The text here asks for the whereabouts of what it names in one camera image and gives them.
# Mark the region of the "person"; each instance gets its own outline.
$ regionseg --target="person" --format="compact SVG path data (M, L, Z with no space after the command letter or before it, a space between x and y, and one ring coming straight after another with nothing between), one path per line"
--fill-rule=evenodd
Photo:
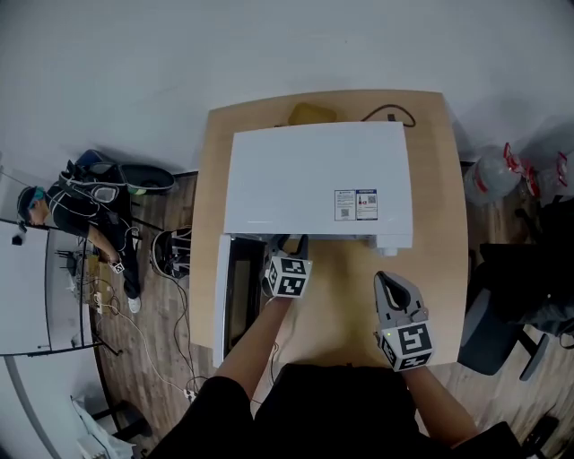
M395 373L288 364L253 419L250 401L290 304L276 298L263 308L149 459L188 457L186 451L205 443L213 451L251 455L372 450L377 457L520 457L507 424L479 433L426 367ZM419 432L416 410L428 437Z
M120 193L108 209L89 200L66 194L55 183L46 193L29 186L18 196L18 214L26 225L43 225L51 215L56 226L70 234L87 238L109 263L124 266L124 292L132 313L141 308L137 258L132 240L129 195Z

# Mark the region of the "floor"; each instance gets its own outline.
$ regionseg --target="floor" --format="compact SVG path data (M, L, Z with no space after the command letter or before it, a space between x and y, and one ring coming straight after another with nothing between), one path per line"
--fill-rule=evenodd
M179 190L167 196L139 196L135 216L166 229L192 224L193 196L196 177L180 178ZM483 241L527 242L525 227L513 216L515 208L527 209L531 204L521 191L502 203L484 209L468 208L469 243L477 247ZM173 338L176 321L183 312L181 298L172 281L154 274L149 266L149 246L153 231L142 231L143 241L138 252L140 276L144 279L142 311L133 316L124 306L126 299L121 291L120 276L112 277L116 290L121 292L122 311L132 317L145 335L152 359L160 374L170 382L185 387L190 376L187 363L178 353ZM160 381L153 373L146 357L141 336L125 319L106 317L100 330L111 345L123 350L123 355L113 357L100 350L103 372L112 400L128 400L137 406L150 422L153 435L137 437L135 443L151 450L178 422L188 407L188 401L176 388ZM181 320L176 335L181 343L187 342L188 327ZM529 331L533 336L536 330ZM188 356L191 351L196 375L210 376L210 350L199 346L182 349ZM545 453L552 456L574 431L574 351L565 351L555 338L544 357L541 367L526 383L518 377L527 362L526 352L517 346L504 368L494 377L474 373L458 364L433 367L432 371L446 388L469 410L481 429L505 420L519 440L523 440L538 419L546 412L556 416L561 424L552 436ZM277 364L275 374L279 371ZM255 400L262 402L271 384L269 371L256 391ZM252 403L252 411L257 410Z

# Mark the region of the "chair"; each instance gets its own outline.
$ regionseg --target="chair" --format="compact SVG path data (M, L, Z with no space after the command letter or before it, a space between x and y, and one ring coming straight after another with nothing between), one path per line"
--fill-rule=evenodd
M530 354L520 375L527 381L535 372L548 346L548 335L538 343L524 331L521 324L505 322L496 313L496 291L489 288L489 266L476 268L468 285L465 324L458 354L458 363L483 375L494 375L502 367L517 342Z

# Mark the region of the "black shirt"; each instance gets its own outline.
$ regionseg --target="black shirt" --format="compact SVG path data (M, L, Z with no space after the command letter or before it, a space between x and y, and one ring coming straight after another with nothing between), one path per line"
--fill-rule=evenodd
M286 365L255 418L237 382L212 377L149 458L191 457L203 448L272 456L336 450L376 457L521 457L506 423L450 449L421 434L414 413L404 380L386 368Z
M88 237L90 224L97 224L101 209L89 200L74 199L54 184L46 196L54 223L62 231L82 238Z

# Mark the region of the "shoe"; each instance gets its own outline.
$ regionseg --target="shoe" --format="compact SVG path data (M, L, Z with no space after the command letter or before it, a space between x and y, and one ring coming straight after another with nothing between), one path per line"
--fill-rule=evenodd
M134 299L128 298L127 305L129 306L129 310L132 311L132 314L137 314L142 308L142 301L140 300L140 297Z

